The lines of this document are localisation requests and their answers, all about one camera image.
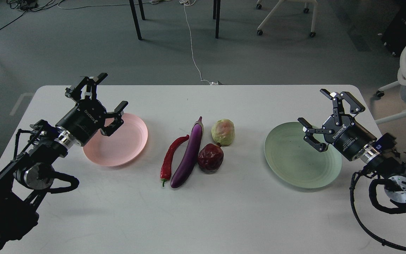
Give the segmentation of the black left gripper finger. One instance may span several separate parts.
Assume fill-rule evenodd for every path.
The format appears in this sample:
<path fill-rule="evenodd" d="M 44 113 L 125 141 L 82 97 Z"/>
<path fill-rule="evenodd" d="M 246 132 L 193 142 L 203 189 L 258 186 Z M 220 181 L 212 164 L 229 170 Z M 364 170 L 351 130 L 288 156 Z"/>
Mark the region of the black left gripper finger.
<path fill-rule="evenodd" d="M 82 100 L 97 101 L 97 85 L 107 76 L 107 73 L 101 73 L 97 77 L 83 77 L 78 85 L 66 88 L 66 97 L 76 103 Z"/>
<path fill-rule="evenodd" d="M 104 126 L 100 128 L 100 133 L 104 136 L 111 136 L 116 130 L 119 129 L 124 123 L 122 116 L 124 114 L 124 108 L 128 105 L 128 101 L 121 101 L 119 105 L 111 112 L 104 112 L 103 119 L 114 119 L 108 126 Z"/>

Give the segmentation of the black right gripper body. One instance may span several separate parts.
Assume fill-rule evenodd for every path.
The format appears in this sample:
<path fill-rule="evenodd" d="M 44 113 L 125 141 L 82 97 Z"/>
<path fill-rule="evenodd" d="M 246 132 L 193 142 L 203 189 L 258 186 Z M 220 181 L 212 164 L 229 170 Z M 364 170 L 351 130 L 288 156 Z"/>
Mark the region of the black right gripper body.
<path fill-rule="evenodd" d="M 324 139 L 327 143 L 333 145 L 348 161 L 358 159 L 360 151 L 366 145 L 377 140 L 377 137 L 356 122 L 351 115 L 340 116 L 339 125 L 337 126 L 336 123 L 334 117 L 329 117 L 322 125 L 322 128 L 332 130 L 331 133 L 324 134 Z"/>

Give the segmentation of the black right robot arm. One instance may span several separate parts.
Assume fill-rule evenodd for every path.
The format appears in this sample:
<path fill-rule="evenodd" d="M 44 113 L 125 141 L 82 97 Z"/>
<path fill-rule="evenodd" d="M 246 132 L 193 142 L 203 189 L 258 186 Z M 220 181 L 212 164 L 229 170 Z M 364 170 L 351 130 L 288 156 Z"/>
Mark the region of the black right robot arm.
<path fill-rule="evenodd" d="M 300 117 L 303 140 L 316 151 L 324 152 L 332 145 L 348 161 L 361 159 L 365 166 L 359 176 L 372 178 L 369 186 L 371 204 L 387 214 L 406 214 L 406 161 L 396 151 L 396 139 L 388 133 L 379 139 L 356 121 L 365 107 L 349 92 L 320 92 L 332 102 L 332 115 L 314 128 Z"/>

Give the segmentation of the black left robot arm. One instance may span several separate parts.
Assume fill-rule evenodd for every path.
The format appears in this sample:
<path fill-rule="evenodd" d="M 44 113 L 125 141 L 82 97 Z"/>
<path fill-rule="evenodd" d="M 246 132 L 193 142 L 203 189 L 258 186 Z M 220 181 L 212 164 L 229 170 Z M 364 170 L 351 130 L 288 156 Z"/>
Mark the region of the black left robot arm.
<path fill-rule="evenodd" d="M 97 99 L 97 85 L 107 77 L 84 77 L 66 89 L 66 97 L 75 106 L 55 126 L 40 120 L 32 130 L 20 129 L 30 135 L 27 145 L 0 172 L 0 250 L 8 241 L 20 240 L 38 224 L 37 209 L 47 193 L 57 194 L 75 190 L 79 180 L 57 172 L 52 164 L 66 157 L 73 146 L 84 146 L 98 132 L 112 135 L 123 125 L 122 101 L 112 112 Z"/>

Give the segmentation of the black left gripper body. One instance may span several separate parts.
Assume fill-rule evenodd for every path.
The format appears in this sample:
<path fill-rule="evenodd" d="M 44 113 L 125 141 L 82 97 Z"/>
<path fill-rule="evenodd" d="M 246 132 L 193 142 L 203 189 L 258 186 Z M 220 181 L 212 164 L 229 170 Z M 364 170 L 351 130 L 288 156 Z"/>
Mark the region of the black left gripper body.
<path fill-rule="evenodd" d="M 106 108 L 99 100 L 79 100 L 56 128 L 69 132 L 79 146 L 85 146 L 105 122 Z"/>

